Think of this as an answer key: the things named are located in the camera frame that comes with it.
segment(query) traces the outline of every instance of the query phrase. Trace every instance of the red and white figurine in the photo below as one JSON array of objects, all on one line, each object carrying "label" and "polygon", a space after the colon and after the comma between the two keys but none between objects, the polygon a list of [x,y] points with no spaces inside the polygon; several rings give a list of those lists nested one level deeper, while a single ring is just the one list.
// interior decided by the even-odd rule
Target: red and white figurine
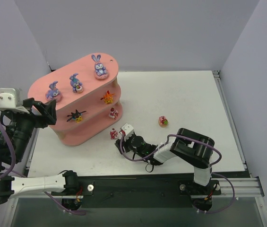
[{"label": "red and white figurine", "polygon": [[110,139],[116,140],[118,138],[119,138],[118,132],[114,128],[112,128],[110,131]]},{"label": "red and white figurine", "polygon": [[111,108],[110,109],[110,113],[109,113],[109,117],[111,117],[114,120],[116,120],[117,116],[119,116],[119,112],[116,109]]}]

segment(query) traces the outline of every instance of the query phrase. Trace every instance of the shelf board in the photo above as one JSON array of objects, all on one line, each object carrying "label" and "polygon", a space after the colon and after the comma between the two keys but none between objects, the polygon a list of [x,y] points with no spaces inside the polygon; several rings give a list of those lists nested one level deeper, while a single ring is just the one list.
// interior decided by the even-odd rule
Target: shelf board
[{"label": "shelf board", "polygon": [[102,130],[116,123],[122,117],[123,108],[119,102],[111,107],[114,107],[119,112],[119,116],[116,120],[108,116],[110,110],[107,109],[71,131],[56,132],[59,135],[61,142],[68,146],[80,145]]},{"label": "shelf board", "polygon": [[[92,95],[88,96],[88,98],[82,98],[79,101],[68,105],[67,107],[63,108],[62,110],[59,110],[57,112],[57,123],[55,125],[50,125],[52,129],[55,131],[68,131],[72,130],[76,127],[79,127],[81,124],[84,124],[84,122],[88,121],[89,119],[93,118],[95,115],[99,114],[102,111],[105,111],[106,109],[111,109],[111,107],[117,103],[121,96],[121,88],[118,84],[114,87],[114,84],[109,84],[105,87],[101,87],[98,90],[96,90]],[[112,104],[105,104],[103,100],[101,100],[101,97],[106,94],[107,90],[112,94],[113,96],[113,103]],[[79,112],[87,111],[82,114],[83,120],[81,122],[75,122],[71,120],[70,122],[67,122],[67,119],[70,117],[67,117],[67,115],[70,114],[70,112],[75,112],[76,109]]]},{"label": "shelf board", "polygon": [[[57,88],[63,95],[62,100],[56,105],[56,111],[58,111],[90,95],[97,89],[112,83],[118,75],[119,65],[112,56],[105,53],[94,53],[94,55],[98,54],[101,55],[101,63],[109,72],[107,79],[97,80],[94,77],[95,62],[91,59],[91,54],[89,54],[36,80],[28,91],[28,98],[33,97],[37,101],[46,103],[45,93],[49,90],[49,84],[58,81]],[[77,78],[83,83],[82,93],[74,94],[72,92],[69,77],[74,73],[78,73]]]}]

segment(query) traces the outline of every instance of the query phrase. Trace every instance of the pink shelf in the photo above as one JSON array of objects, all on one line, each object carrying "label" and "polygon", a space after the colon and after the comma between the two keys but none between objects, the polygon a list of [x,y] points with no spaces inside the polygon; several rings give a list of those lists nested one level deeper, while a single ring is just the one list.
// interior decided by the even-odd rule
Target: pink shelf
[{"label": "pink shelf", "polygon": [[[58,111],[83,97],[87,97],[97,89],[112,83],[118,75],[119,65],[112,56],[105,53],[95,53],[94,55],[96,56],[98,54],[101,55],[101,63],[109,71],[109,77],[107,79],[95,79],[95,62],[89,54],[36,80],[28,91],[28,98],[33,97],[37,101],[46,103],[45,93],[49,90],[49,84],[53,81],[58,81],[57,88],[63,95],[63,99],[56,105],[56,110]],[[84,90],[82,93],[72,92],[69,77],[74,73],[78,73],[77,78],[83,83]]]},{"label": "pink shelf", "polygon": [[[57,112],[57,123],[55,125],[51,125],[50,127],[55,131],[72,130],[80,126],[84,122],[88,121],[95,115],[99,114],[100,112],[106,109],[110,110],[111,107],[119,101],[121,96],[120,86],[118,84],[115,87],[113,86],[114,86],[113,84],[109,84],[105,87],[101,87],[88,98],[82,98],[79,101],[70,104],[69,107],[59,110]],[[104,101],[101,100],[101,97],[106,94],[107,90],[109,90],[111,94],[115,93],[115,95],[113,96],[112,104],[105,104]],[[80,112],[87,111],[82,115],[83,120],[81,122],[75,122],[75,121],[67,122],[67,119],[69,118],[67,117],[67,115],[69,115],[70,112],[74,113],[76,109]]]},{"label": "pink shelf", "polygon": [[116,120],[108,116],[110,110],[105,110],[89,121],[82,123],[79,127],[76,127],[72,131],[69,131],[65,134],[59,132],[61,142],[68,146],[80,145],[81,143],[84,143],[86,140],[98,134],[100,131],[116,123],[123,114],[123,108],[121,104],[112,105],[111,107],[114,107],[119,112],[119,116]]}]

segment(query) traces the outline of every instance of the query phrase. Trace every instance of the gray wall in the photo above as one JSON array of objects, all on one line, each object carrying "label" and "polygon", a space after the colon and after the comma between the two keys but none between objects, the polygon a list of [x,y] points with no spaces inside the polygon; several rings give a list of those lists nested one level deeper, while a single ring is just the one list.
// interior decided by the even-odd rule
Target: gray wall
[{"label": "gray wall", "polygon": [[[21,87],[27,97],[30,85],[48,72],[40,47],[14,1],[0,0],[0,87]],[[5,209],[6,204],[0,206],[0,225]]]},{"label": "gray wall", "polygon": [[219,70],[258,0],[15,0],[53,69],[92,52],[121,70]]},{"label": "gray wall", "polygon": [[267,203],[267,0],[261,0],[222,68],[247,164]]}]

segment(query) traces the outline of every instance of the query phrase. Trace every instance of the white tabletop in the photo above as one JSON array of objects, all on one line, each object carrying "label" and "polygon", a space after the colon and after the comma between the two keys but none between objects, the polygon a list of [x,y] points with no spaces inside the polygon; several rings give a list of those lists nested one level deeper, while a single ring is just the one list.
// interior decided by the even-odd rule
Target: white tabletop
[{"label": "white tabletop", "polygon": [[[146,175],[145,162],[130,162],[110,139],[110,129],[131,124],[147,143],[166,141],[168,134],[187,128],[211,137],[223,155],[215,172],[243,171],[240,154],[211,71],[120,72],[123,116],[110,128],[76,147],[63,145],[49,127],[40,129],[29,176],[55,175],[73,170],[79,176]],[[158,117],[169,121],[161,128]],[[151,174],[193,173],[193,167],[175,157]]]}]

